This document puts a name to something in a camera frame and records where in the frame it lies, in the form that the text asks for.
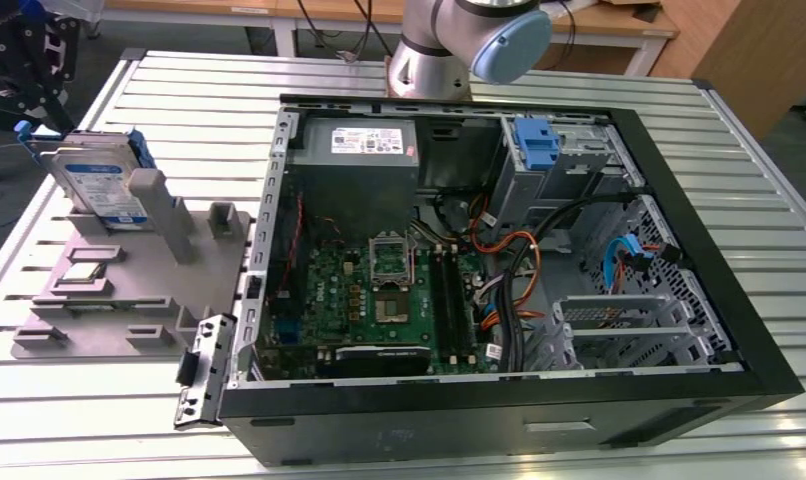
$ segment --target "wire bundle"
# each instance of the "wire bundle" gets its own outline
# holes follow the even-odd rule
[[[636,198],[636,194],[631,192],[616,193],[616,194],[604,194],[604,195],[592,195],[588,197],[579,198],[571,202],[567,202],[555,209],[551,214],[546,217],[546,219],[536,225],[532,232],[524,232],[527,235],[522,235],[519,232],[511,233],[500,243],[507,241],[507,245],[512,242],[515,238],[528,238],[528,242],[531,245],[538,245],[539,240],[546,237],[550,231],[560,224],[560,222],[568,218],[578,210],[583,207],[594,204],[594,203],[604,203],[604,202],[616,202],[626,203],[632,201]],[[475,227],[476,221],[472,221],[472,235],[475,235]],[[502,350],[502,358],[499,362],[500,371],[519,372],[524,370],[524,332],[522,330],[522,322],[520,317],[527,317],[531,314],[539,312],[524,312],[518,311],[518,306],[524,303],[527,298],[524,295],[514,300],[512,299],[512,279],[515,277],[515,273],[519,271],[522,266],[522,262],[524,260],[528,249],[516,250],[512,260],[510,262],[510,266],[503,271],[503,277],[500,283],[496,287],[495,292],[495,312],[498,315],[498,322],[502,328],[502,339],[504,342],[504,349]],[[539,271],[540,267],[540,259],[539,259],[539,249],[535,248],[536,251],[536,271]]]
[[[379,42],[382,43],[386,53],[388,54],[388,56],[392,56],[394,52],[391,51],[391,48],[388,48],[386,39],[383,38],[382,34],[379,33],[379,29],[374,24],[374,0],[367,0],[367,11],[364,10],[364,7],[362,6],[362,2],[359,2],[359,0],[352,1],[355,2],[356,7],[359,8],[359,12],[362,12],[362,16],[364,17],[364,33],[359,37],[359,40],[356,41],[355,45],[350,50],[340,50],[327,43],[325,38],[334,37],[317,30],[313,24],[313,20],[311,19],[311,15],[308,14],[308,10],[305,9],[303,0],[296,0],[296,3],[299,4],[299,9],[301,10],[301,15],[305,18],[305,21],[308,22],[311,35],[313,35],[315,40],[325,49],[335,52],[335,56],[338,58],[340,58],[347,63],[352,63],[359,60],[362,56],[362,52],[364,51],[364,47],[367,45],[367,39],[370,37],[371,30],[374,30],[374,33],[376,34],[376,38],[379,38]]]

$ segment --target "green circuit board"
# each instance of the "green circuit board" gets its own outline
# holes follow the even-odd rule
[[[399,272],[399,255],[378,255],[375,270]],[[368,248],[323,248],[311,252],[307,300],[297,333],[300,348],[344,345],[418,345],[434,351],[431,373],[487,371],[482,355],[442,362],[438,354],[430,286],[430,250],[412,250],[414,282],[400,288],[371,287]],[[459,255],[459,271],[471,278],[482,270],[475,254]],[[474,325],[471,324],[474,343]],[[295,373],[291,378],[309,375]]]

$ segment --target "red wire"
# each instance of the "red wire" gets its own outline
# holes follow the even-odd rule
[[[301,203],[301,194],[296,197],[296,201],[299,203],[299,216],[296,218],[296,233],[293,234],[293,241],[291,242],[291,251],[287,254],[287,265],[284,266],[284,274],[281,275],[281,283],[279,284],[279,288],[275,291],[275,294],[269,299],[277,298],[279,293],[284,290],[284,285],[287,285],[287,277],[291,273],[291,265],[293,264],[293,257],[296,256],[296,245],[299,243],[299,236],[301,233],[301,219],[303,219],[303,203]]]

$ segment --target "black cable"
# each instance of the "black cable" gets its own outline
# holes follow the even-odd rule
[[[503,297],[500,295],[500,289],[495,290],[495,308],[498,309],[498,316],[507,318],[502,315],[503,311]],[[500,360],[498,361],[498,371],[504,373],[510,371],[510,361],[515,360],[512,355],[512,328],[508,322],[500,322]]]
[[[359,42],[356,43],[356,45],[359,45],[359,50],[358,50],[358,52],[354,52],[355,60],[358,60],[359,57],[362,56],[362,52],[364,51],[364,47],[367,46],[367,39],[371,36],[372,23],[374,23],[374,0],[367,0],[367,15],[364,15],[364,33],[362,34],[362,38],[359,38]]]
[[[305,17],[305,22],[308,22],[308,28],[311,29],[311,35],[313,35],[313,38],[316,39],[317,43],[320,45],[323,45],[323,47],[329,49],[332,52],[336,52],[335,48],[332,48],[332,46],[328,43],[325,43],[325,40],[323,39],[323,35],[320,34],[320,31],[313,26],[313,20],[311,20],[311,15],[308,15],[308,10],[305,10],[305,5],[301,3],[301,0],[296,0],[296,3],[299,4],[299,9],[301,10],[301,16]]]
[[[382,48],[386,49],[386,53],[388,54],[388,56],[394,57],[394,52],[388,48],[388,44],[386,43],[386,39],[383,38],[382,33],[379,33],[379,29],[376,28],[376,25],[374,24],[372,15],[367,14],[367,12],[364,11],[364,7],[362,7],[362,2],[359,2],[359,0],[352,0],[352,1],[355,2],[355,6],[359,7],[359,11],[362,12],[362,16],[364,17],[364,21],[367,22],[367,24],[370,25],[370,27],[374,29],[374,33],[376,34],[376,38],[379,38],[379,43],[382,43]]]
[[[432,212],[435,213],[435,218],[439,220],[442,228],[444,228],[447,234],[451,236],[451,238],[459,240],[460,234],[456,230],[454,230],[451,222],[447,220],[447,215],[444,215],[444,212],[442,212],[442,205],[444,204],[443,199],[444,196],[440,193],[436,193],[435,197],[432,197]]]
[[[560,56],[559,56],[558,60],[554,62],[554,65],[551,65],[544,70],[554,70],[555,68],[558,68],[563,64],[566,59],[570,57],[570,55],[572,54],[572,50],[575,48],[575,33],[576,33],[575,14],[572,13],[572,10],[568,8],[568,6],[566,6],[566,2],[563,0],[558,0],[558,3],[560,4],[563,9],[566,10],[566,13],[568,14],[568,38],[566,39],[566,43],[563,44],[563,49],[560,50]]]
[[[338,58],[340,58],[342,60],[344,60],[346,62],[354,62],[355,60],[358,60],[359,59],[359,55],[362,54],[362,49],[364,48],[364,44],[367,43],[366,35],[370,32],[368,31],[370,24],[366,27],[366,33],[362,34],[362,37],[355,42],[355,45],[351,48],[351,50],[359,49],[359,51],[358,51],[358,53],[350,52],[354,55],[354,58],[347,58],[343,55],[344,52],[340,51],[339,49],[336,49],[332,45],[329,45],[327,43],[327,41],[325,41],[327,35],[324,35],[324,33],[315,26],[313,20],[311,19],[311,15],[308,14],[308,10],[305,9],[305,4],[303,3],[303,0],[296,0],[296,3],[299,4],[299,10],[301,10],[301,16],[305,18],[305,22],[308,22],[308,28],[311,30],[311,35],[313,36],[313,38],[317,41],[317,43],[323,46],[323,48],[325,48],[327,50],[332,51],[335,53],[335,56]],[[372,9],[372,0],[368,0],[367,8],[368,8],[368,16],[370,16],[371,9]]]

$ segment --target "table surface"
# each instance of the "table surface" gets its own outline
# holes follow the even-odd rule
[[[317,20],[364,21],[355,3],[350,0],[303,0],[305,10]],[[374,21],[400,23],[406,0],[376,0],[374,2]],[[259,14],[301,18],[296,0],[107,0],[107,8],[127,10],[156,10],[181,13],[207,14]],[[631,6],[599,3],[575,13],[576,32],[584,34],[675,37],[678,28],[667,16],[660,13],[652,23],[631,16]],[[566,33],[570,28],[568,17],[556,20],[554,29]]]
[[[81,127],[144,132],[173,195],[256,212],[281,93],[382,96],[382,63],[148,52]],[[806,387],[806,208],[714,95],[683,80],[535,72],[475,100],[634,109]],[[61,255],[71,203],[45,180],[0,251],[0,478],[696,480],[806,478],[806,393],[654,448],[267,470],[223,429],[175,432],[175,359],[16,361],[15,328]]]

